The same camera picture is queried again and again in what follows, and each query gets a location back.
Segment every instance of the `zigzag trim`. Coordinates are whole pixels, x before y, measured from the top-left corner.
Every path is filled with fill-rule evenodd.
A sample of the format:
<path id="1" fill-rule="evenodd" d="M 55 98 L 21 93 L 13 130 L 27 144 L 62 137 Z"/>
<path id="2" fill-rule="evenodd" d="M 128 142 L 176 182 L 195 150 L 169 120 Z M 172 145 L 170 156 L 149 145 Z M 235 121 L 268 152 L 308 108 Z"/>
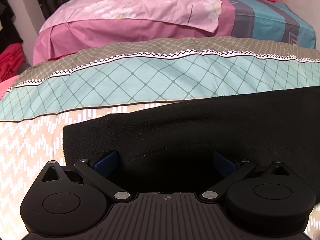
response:
<path id="1" fill-rule="evenodd" d="M 229 50 L 226 52 L 219 52 L 215 50 L 203 50 L 202 52 L 194 49 L 187 49 L 187 50 L 182 50 L 180 52 L 175 52 L 175 53 L 169 53 L 169 54 L 160 54 L 160 53 L 154 53 L 154 52 L 138 52 L 138 53 L 133 53 L 133 54 L 122 54 L 122 55 L 115 55 L 110 58 L 105 58 L 105 59 L 100 59 L 100 60 L 95 60 L 91 61 L 88 64 L 81 65 L 81 66 L 76 66 L 72 69 L 66 69 L 66 70 L 57 70 L 56 72 L 52 73 L 49 77 L 44 78 L 44 79 L 29 79 L 23 82 L 19 82 L 15 88 L 18 87 L 23 87 L 23 86 L 37 86 L 47 80 L 48 78 L 52 77 L 59 77 L 59 76 L 66 76 L 70 75 L 71 73 L 85 69 L 88 67 L 92 66 L 97 66 L 105 63 L 110 63 L 112 61 L 122 59 L 122 58 L 132 58 L 132 57 L 149 57 L 149 58 L 155 58 L 155 59 L 179 59 L 183 58 L 186 56 L 191 56 L 191 55 L 218 55 L 221 57 L 237 57 L 237 56 L 253 56 L 258 59 L 275 59 L 275 60 L 281 60 L 281 61 L 288 61 L 288 60 L 297 60 L 298 62 L 301 63 L 306 63 L 306 62 L 312 62 L 312 63 L 320 63 L 320 59 L 311 59 L 311 58 L 298 58 L 294 55 L 290 56 L 280 56 L 276 54 L 256 54 L 252 51 L 234 51 L 234 50 Z"/>

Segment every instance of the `black garment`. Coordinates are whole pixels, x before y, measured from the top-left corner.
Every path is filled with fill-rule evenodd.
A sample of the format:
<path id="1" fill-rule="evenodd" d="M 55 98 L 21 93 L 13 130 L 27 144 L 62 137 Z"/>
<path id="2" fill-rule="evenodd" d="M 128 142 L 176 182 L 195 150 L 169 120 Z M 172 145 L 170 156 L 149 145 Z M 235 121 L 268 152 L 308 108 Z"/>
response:
<path id="1" fill-rule="evenodd" d="M 0 0 L 2 7 L 5 6 L 2 14 L 0 14 L 0 21 L 3 30 L 0 31 L 0 54 L 13 43 L 22 43 L 23 40 L 20 38 L 19 33 L 15 26 L 13 25 L 11 18 L 14 13 L 7 2 L 7 0 Z"/>
<path id="2" fill-rule="evenodd" d="M 113 149 L 110 180 L 126 190 L 200 191 L 215 184 L 212 153 L 257 165 L 281 160 L 320 200 L 320 87 L 190 100 L 66 126 L 68 165 Z"/>

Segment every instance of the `black robotic device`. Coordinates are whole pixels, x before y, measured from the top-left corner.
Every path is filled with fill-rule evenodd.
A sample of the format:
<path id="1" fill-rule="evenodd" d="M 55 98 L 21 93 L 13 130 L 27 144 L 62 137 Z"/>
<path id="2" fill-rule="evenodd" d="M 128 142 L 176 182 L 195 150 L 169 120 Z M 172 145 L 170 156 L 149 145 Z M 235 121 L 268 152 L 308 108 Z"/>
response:
<path id="1" fill-rule="evenodd" d="M 281 161 L 256 166 L 214 153 L 224 179 L 209 189 L 132 195 L 106 178 L 117 158 L 49 161 L 21 204 L 25 239 L 309 239 L 316 195 Z"/>

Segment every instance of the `gray stripe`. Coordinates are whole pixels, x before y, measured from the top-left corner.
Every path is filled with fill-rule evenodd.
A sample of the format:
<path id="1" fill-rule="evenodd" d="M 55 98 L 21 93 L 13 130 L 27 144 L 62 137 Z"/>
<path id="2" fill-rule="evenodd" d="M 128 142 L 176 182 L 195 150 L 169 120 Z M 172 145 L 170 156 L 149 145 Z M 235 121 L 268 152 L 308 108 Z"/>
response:
<path id="1" fill-rule="evenodd" d="M 254 10 L 240 0 L 228 0 L 235 7 L 235 24 L 231 33 L 236 38 L 252 38 Z"/>
<path id="2" fill-rule="evenodd" d="M 257 1 L 273 9 L 275 12 L 280 14 L 285 19 L 284 34 L 281 39 L 281 42 L 295 44 L 291 41 L 291 38 L 293 38 L 293 36 L 290 35 L 290 33 L 293 34 L 296 38 L 298 38 L 299 31 L 300 31 L 300 24 L 294 18 L 292 18 L 289 14 L 287 14 L 285 11 L 281 10 L 279 7 L 265 0 L 257 0 Z"/>

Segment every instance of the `blue gripper pad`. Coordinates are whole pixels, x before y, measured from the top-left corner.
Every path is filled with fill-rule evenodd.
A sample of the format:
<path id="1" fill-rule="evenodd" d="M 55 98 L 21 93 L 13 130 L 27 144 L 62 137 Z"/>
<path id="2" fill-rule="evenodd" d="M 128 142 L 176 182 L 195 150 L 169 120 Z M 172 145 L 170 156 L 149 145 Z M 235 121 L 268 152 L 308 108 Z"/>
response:
<path id="1" fill-rule="evenodd" d="M 95 163 L 93 170 L 106 178 L 116 168 L 117 164 L 118 154 L 114 151 Z"/>
<path id="2" fill-rule="evenodd" d="M 217 152 L 213 153 L 213 166 L 223 177 L 228 177 L 237 170 L 236 165 L 232 161 Z"/>

